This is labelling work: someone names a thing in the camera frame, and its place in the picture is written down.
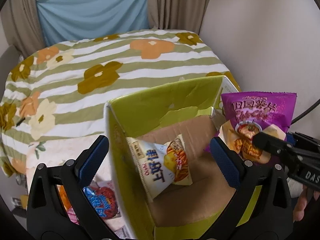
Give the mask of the right hand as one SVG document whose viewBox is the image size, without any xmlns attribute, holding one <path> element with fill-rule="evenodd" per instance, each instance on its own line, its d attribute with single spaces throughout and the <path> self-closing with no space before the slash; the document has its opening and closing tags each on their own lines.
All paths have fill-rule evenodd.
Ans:
<svg viewBox="0 0 320 240">
<path fill-rule="evenodd" d="M 308 190 L 309 188 L 303 185 L 303 191 L 301 192 L 297 204 L 293 210 L 293 222 L 301 221 L 304 217 L 304 211 L 308 204 Z"/>
</svg>

